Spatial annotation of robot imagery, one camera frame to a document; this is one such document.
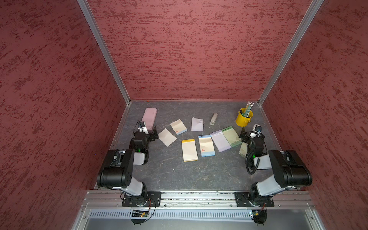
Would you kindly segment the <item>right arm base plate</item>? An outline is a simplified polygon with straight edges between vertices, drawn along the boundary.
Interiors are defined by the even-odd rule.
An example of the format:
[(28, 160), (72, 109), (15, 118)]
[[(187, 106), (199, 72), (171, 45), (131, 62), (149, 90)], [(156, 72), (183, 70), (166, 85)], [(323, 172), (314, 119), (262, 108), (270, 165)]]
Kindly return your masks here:
[(273, 208), (275, 206), (272, 196), (260, 196), (250, 192), (235, 192), (234, 196), (239, 208)]

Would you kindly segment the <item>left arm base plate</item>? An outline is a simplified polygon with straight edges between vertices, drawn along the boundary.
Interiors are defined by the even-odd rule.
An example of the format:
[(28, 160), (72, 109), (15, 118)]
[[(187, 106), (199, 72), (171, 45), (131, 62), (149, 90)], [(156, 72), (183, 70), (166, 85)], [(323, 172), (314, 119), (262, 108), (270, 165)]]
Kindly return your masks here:
[(162, 192), (149, 191), (140, 196), (131, 196), (124, 194), (122, 198), (122, 207), (159, 207), (161, 203)]

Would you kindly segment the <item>green memo pad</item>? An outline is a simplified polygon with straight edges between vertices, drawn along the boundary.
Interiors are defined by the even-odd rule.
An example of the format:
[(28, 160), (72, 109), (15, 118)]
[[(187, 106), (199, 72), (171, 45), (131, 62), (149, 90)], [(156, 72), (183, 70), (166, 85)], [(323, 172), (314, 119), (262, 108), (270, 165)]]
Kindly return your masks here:
[(241, 138), (239, 138), (239, 134), (234, 130), (232, 126), (224, 128), (221, 131), (232, 148), (242, 143)]

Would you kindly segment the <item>torn blue-edged beige page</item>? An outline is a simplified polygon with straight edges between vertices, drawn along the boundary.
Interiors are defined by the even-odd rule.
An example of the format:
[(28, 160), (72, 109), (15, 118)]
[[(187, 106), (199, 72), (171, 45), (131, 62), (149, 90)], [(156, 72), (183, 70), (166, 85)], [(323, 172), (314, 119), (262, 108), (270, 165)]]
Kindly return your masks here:
[(187, 131), (186, 126), (181, 119), (178, 119), (170, 124), (176, 135), (180, 135)]

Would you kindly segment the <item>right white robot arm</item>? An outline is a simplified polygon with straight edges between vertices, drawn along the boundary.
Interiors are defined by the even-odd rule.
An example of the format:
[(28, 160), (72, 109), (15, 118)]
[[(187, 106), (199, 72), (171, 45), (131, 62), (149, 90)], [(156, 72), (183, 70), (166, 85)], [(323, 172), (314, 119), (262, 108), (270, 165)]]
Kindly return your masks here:
[(245, 165), (249, 175), (258, 170), (272, 170), (270, 177), (251, 185), (245, 199), (251, 206), (259, 207), (280, 192), (312, 184), (311, 173), (294, 150), (264, 152), (265, 136), (261, 132), (242, 131), (239, 138), (247, 145)]

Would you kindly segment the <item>torn green memo page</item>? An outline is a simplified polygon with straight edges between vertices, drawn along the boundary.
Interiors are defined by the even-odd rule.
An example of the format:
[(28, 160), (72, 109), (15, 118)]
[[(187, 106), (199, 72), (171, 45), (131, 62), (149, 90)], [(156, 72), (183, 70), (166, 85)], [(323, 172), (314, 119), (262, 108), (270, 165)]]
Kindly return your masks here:
[(241, 147), (239, 150), (239, 154), (243, 157), (246, 158), (246, 155), (248, 154), (248, 145), (247, 143), (242, 142), (241, 143)]

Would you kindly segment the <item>yellow-top beige memo pad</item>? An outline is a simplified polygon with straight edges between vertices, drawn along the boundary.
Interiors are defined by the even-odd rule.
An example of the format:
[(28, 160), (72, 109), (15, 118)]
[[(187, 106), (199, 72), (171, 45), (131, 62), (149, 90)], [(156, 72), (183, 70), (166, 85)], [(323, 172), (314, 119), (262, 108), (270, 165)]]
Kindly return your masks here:
[(191, 162), (197, 161), (198, 155), (196, 151), (196, 143), (194, 139), (182, 140), (182, 151), (183, 151), (183, 161)]

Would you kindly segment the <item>purple grid memo pad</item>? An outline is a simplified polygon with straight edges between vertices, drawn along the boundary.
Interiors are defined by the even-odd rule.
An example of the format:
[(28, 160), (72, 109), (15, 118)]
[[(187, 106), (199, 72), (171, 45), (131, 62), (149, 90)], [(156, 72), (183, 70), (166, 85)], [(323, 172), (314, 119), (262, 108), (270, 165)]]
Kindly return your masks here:
[(210, 135), (219, 152), (232, 148), (221, 130), (213, 132)]

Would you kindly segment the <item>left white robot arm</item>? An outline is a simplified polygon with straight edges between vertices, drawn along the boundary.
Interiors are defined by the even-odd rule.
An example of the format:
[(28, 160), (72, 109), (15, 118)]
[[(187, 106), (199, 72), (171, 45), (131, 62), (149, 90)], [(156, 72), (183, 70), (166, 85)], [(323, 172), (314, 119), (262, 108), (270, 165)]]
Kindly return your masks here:
[(136, 206), (144, 206), (149, 200), (147, 187), (133, 177), (133, 167), (147, 164), (149, 144), (156, 139), (156, 127), (147, 133), (136, 131), (128, 149), (109, 150), (98, 173), (97, 186), (120, 190), (130, 196)]

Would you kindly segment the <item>blue-edged beige memo pad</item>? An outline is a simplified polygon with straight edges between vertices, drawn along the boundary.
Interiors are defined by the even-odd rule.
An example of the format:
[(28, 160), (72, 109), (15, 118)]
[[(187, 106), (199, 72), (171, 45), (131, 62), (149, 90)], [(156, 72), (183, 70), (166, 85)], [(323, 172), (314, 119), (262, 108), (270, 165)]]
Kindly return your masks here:
[(202, 157), (215, 156), (215, 149), (211, 135), (199, 136), (198, 140)]

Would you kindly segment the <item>torn plain beige page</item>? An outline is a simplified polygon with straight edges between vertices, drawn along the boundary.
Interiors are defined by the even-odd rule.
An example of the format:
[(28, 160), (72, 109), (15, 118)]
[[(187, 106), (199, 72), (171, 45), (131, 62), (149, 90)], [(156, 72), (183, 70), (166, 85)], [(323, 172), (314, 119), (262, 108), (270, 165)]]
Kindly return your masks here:
[(177, 140), (177, 138), (167, 129), (164, 129), (161, 133), (159, 133), (158, 137), (159, 140), (161, 140), (167, 147)]

